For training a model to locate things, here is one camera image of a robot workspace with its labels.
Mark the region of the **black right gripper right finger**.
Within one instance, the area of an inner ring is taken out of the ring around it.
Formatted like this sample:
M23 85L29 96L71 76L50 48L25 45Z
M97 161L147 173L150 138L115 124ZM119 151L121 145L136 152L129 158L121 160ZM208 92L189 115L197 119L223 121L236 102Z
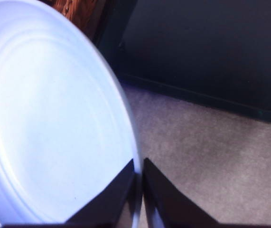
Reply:
M215 228L219 222L181 193L148 158L143 193L150 228Z

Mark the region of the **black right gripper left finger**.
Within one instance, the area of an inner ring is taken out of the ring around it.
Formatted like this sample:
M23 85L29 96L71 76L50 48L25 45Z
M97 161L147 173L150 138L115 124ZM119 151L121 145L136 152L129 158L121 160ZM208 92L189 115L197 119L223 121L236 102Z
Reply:
M136 173L133 160L93 200L76 212L69 228L131 228L135 212Z

